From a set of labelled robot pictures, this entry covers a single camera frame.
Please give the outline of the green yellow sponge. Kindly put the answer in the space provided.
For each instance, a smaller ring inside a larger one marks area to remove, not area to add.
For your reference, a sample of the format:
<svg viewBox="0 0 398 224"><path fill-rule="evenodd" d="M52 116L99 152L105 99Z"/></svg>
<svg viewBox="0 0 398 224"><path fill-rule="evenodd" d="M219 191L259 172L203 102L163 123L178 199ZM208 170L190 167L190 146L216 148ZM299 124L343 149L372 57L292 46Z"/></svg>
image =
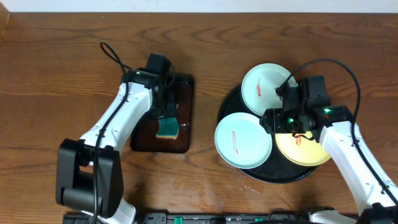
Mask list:
<svg viewBox="0 0 398 224"><path fill-rule="evenodd" d="M179 124L176 118L164 118L158 120L159 129L156 133L157 138L177 139L179 134Z"/></svg>

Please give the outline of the yellow plate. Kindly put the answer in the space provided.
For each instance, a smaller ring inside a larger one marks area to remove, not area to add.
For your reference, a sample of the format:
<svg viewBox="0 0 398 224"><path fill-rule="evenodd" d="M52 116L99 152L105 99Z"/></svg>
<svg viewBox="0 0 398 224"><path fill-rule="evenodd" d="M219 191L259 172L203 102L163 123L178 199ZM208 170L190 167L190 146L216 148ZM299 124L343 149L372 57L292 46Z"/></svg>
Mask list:
<svg viewBox="0 0 398 224"><path fill-rule="evenodd" d="M292 134L276 134L275 141L288 160L301 166L318 166L331 158L320 143L303 136L311 138L313 135L310 131L296 137Z"/></svg>

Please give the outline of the mint plate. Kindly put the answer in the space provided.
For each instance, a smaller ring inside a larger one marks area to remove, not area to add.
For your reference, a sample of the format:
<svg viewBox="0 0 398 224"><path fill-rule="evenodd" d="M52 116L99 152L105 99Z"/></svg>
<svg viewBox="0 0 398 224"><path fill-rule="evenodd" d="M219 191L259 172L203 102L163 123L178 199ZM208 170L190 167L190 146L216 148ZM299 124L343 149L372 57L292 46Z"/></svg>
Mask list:
<svg viewBox="0 0 398 224"><path fill-rule="evenodd" d="M272 137L249 113L225 116L215 129L215 147L230 165L252 169L262 165L272 151Z"/></svg>
<svg viewBox="0 0 398 224"><path fill-rule="evenodd" d="M282 99L275 89L290 76L290 72L274 63L263 63L250 69L243 78L241 94L245 105L258 116L267 109L281 108Z"/></svg>

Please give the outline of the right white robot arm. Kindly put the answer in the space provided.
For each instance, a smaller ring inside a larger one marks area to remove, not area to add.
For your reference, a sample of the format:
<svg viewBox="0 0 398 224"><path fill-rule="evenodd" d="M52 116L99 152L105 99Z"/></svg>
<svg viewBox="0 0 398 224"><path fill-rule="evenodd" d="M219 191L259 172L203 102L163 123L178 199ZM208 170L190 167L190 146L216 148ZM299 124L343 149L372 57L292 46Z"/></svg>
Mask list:
<svg viewBox="0 0 398 224"><path fill-rule="evenodd" d="M260 125L269 134L312 133L334 160L347 183L359 218L356 223L397 223L397 186L384 172L346 106L285 111L268 109Z"/></svg>

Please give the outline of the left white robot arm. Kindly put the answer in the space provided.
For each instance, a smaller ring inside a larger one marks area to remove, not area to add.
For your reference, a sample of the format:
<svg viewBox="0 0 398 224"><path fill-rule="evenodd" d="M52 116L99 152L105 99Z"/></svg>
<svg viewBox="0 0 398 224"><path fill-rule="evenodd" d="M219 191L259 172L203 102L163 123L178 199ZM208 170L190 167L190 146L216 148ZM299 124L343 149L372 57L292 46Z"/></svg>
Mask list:
<svg viewBox="0 0 398 224"><path fill-rule="evenodd" d="M121 153L147 114L170 124L176 116L168 70L131 69L106 112L82 137L58 150L55 199L88 215L85 223L133 223L136 209L123 199Z"/></svg>

